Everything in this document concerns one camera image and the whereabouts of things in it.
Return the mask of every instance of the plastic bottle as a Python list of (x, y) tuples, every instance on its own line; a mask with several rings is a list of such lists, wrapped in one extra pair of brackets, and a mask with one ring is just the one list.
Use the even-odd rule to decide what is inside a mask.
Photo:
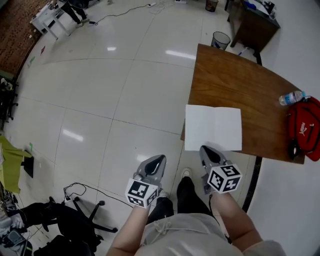
[(301, 101), (304, 97), (306, 97), (306, 93), (304, 91), (296, 90), (280, 96), (279, 102), (282, 106), (292, 105), (293, 103)]

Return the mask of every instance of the person's arm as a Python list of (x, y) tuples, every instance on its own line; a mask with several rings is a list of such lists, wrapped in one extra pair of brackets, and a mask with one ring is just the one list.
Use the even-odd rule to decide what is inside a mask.
[(232, 244), (244, 251), (262, 241), (250, 217), (229, 193), (214, 193), (212, 204), (217, 208)]
[(106, 256), (133, 256), (140, 247), (140, 242), (148, 221), (149, 208), (135, 206), (123, 227), (115, 236)]

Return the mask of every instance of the green cloth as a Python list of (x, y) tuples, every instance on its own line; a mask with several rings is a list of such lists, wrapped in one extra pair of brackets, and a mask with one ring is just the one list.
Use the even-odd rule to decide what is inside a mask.
[(4, 162), (0, 165), (0, 182), (6, 190), (20, 193), (18, 183), (21, 163), (24, 157), (31, 158), (32, 155), (12, 146), (4, 136), (0, 136), (0, 143), (4, 159)]

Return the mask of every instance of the white sneaker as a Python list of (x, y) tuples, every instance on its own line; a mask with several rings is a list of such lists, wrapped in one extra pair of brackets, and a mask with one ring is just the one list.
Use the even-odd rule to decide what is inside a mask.
[(89, 21), (90, 21), (90, 19), (85, 18), (85, 19), (82, 19), (82, 20), (81, 20), (81, 23), (87, 23), (87, 22), (89, 22)]
[(168, 194), (168, 192), (166, 192), (166, 191), (161, 191), (160, 193), (159, 193), (159, 198), (168, 198), (169, 197), (169, 194)]
[(189, 167), (186, 167), (182, 170), (181, 180), (184, 177), (189, 177), (190, 179), (192, 179), (192, 170)]

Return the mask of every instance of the black pants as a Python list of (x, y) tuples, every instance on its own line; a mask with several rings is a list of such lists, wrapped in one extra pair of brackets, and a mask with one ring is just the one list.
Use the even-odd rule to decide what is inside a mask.
[[(184, 177), (181, 180), (176, 195), (178, 198), (178, 214), (197, 213), (214, 217), (206, 204), (197, 196), (195, 185), (189, 177)], [(167, 197), (159, 197), (156, 200), (154, 210), (149, 215), (147, 224), (172, 215), (174, 215), (174, 207), (171, 200)]]
[(77, 24), (80, 24), (80, 20), (79, 20), (78, 16), (75, 14), (75, 12), (74, 12), (73, 10), (75, 10), (76, 13), (79, 14), (83, 20), (85, 20), (85, 19), (87, 18), (87, 15), (85, 14), (84, 10), (79, 9), (79, 8), (77, 8), (77, 7), (74, 7), (74, 6), (70, 5), (69, 3), (65, 3), (65, 5), (63, 5), (63, 6), (61, 7), (61, 9), (62, 9), (65, 13), (69, 14), (69, 15), (71, 16), (71, 18), (72, 18)]

